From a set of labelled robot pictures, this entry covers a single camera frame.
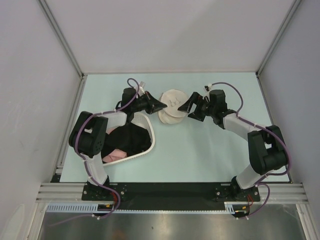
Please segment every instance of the white basket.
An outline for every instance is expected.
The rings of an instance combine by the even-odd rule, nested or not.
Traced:
[[[155,132],[154,132],[154,129],[152,128],[152,125],[151,125],[151,122],[150,122],[149,118],[143,113],[136,112],[134,114],[134,118],[132,119],[131,122],[133,124],[139,126],[139,127],[147,129],[147,131],[148,131],[148,133],[150,135],[150,138],[151,138],[151,146],[150,146],[150,148],[148,150],[146,150],[144,152],[141,152],[141,153],[138,153],[136,155],[128,156],[128,157],[125,157],[125,158],[117,160],[117,161],[104,163],[103,166],[110,166],[110,165],[113,165],[113,164],[118,164],[118,163],[122,163],[122,162],[128,161],[130,159],[138,158],[140,156],[143,156],[143,155],[149,153],[154,148],[155,143],[156,143]]]

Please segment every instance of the light blue table surface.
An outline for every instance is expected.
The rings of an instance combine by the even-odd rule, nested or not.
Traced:
[[[242,94],[240,115],[255,123],[271,125],[256,75],[243,73],[145,73],[88,75],[77,115],[82,111],[98,113],[113,110],[121,100],[127,79],[146,83],[145,90],[156,99],[161,93],[178,89],[204,94],[204,85],[228,82]],[[225,85],[223,89],[230,109],[237,110],[240,99]],[[155,134],[155,146],[148,154],[106,166],[111,182],[229,182],[249,164],[248,143],[236,134],[223,130],[206,117],[204,122],[186,117],[181,123],[163,124],[158,114],[148,115]],[[87,174],[82,160],[69,147],[61,182],[85,182]],[[288,182],[287,175],[269,176],[266,181]]]

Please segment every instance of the red wire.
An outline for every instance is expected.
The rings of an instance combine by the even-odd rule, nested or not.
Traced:
[[[113,196],[113,201],[114,201],[114,205],[116,204],[117,202],[117,196],[115,195],[114,192],[111,192],[112,196]]]
[[[251,204],[249,205],[249,207],[251,207],[254,204],[254,200],[250,194],[248,194],[247,198],[248,198],[248,202],[249,202],[249,199],[251,200]]]

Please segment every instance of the gray wall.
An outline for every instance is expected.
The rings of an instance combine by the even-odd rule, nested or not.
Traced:
[[[293,0],[47,2],[85,73],[152,73],[254,72]]]
[[[79,78],[36,0],[2,0],[0,36],[0,235],[24,204],[21,239],[53,169]]]
[[[261,75],[271,115],[320,223],[320,1],[303,1]]]

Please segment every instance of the black mounting plate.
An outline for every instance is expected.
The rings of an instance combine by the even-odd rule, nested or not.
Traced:
[[[224,202],[260,202],[257,187],[233,197],[227,182],[118,182],[108,187],[121,197],[120,210],[148,211],[216,211],[225,210]],[[113,201],[109,191],[86,183],[83,201]]]

